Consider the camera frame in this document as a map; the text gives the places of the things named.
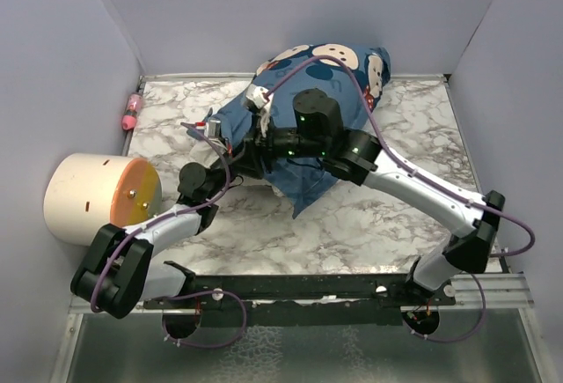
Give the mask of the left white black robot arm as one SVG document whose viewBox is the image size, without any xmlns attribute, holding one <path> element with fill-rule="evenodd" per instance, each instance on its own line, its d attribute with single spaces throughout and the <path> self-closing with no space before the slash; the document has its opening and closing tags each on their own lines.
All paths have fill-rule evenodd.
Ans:
<svg viewBox="0 0 563 383">
<path fill-rule="evenodd" d="M 70 291 L 95 313 L 116 319 L 146 300 L 166 298 L 188 306 L 194 297 L 194 273 L 172 263 L 153 264 L 162 251 L 209 228 L 216 202 L 236 177 L 217 160 L 211 167 L 188 163 L 179 172 L 179 198 L 166 212 L 136 225 L 103 225 L 95 233 L 73 276 Z"/>
</svg>

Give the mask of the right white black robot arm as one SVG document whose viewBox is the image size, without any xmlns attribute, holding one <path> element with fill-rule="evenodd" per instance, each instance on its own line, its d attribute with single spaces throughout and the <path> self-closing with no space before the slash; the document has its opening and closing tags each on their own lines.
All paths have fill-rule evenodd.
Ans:
<svg viewBox="0 0 563 383">
<path fill-rule="evenodd" d="M 392 195 L 447 228 L 450 240 L 418 258 L 407 275 L 404 293 L 415 305 L 428 302 L 460 272 L 486 270 L 505 204 L 502 194 L 452 185 L 385 149 L 370 133 L 344 127 L 338 102 L 318 89 L 295 96 L 294 128 L 275 127 L 271 99 L 264 87 L 246 90 L 243 104 L 252 122 L 233 161 L 240 173 L 260 179 L 280 158 L 314 158 L 335 178 Z"/>
</svg>

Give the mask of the blue lettered pillowcase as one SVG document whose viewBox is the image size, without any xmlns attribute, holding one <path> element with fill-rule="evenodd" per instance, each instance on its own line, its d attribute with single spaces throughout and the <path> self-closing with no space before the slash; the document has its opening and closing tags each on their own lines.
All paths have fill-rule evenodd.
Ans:
<svg viewBox="0 0 563 383">
<path fill-rule="evenodd" d="M 241 176 L 265 180 L 298 216 L 338 180 L 361 185 L 382 150 L 362 131 L 389 82 L 383 48 L 298 46 L 263 63 L 250 83 L 268 96 L 262 110 L 242 91 L 203 123 L 221 143 L 179 173 L 179 200 L 188 206 L 215 197 Z"/>
</svg>

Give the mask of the white pillow with red logo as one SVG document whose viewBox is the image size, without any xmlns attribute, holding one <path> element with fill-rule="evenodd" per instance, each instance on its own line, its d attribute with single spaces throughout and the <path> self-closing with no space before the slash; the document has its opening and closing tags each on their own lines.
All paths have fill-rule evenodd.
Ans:
<svg viewBox="0 0 563 383">
<path fill-rule="evenodd" d="M 188 154 L 190 162 L 196 162 L 206 167 L 211 167 L 219 159 L 216 151 L 205 141 L 197 141 Z M 256 180 L 254 178 L 245 177 L 238 178 L 243 186 L 247 187 L 268 187 L 272 185 L 266 180 Z"/>
</svg>

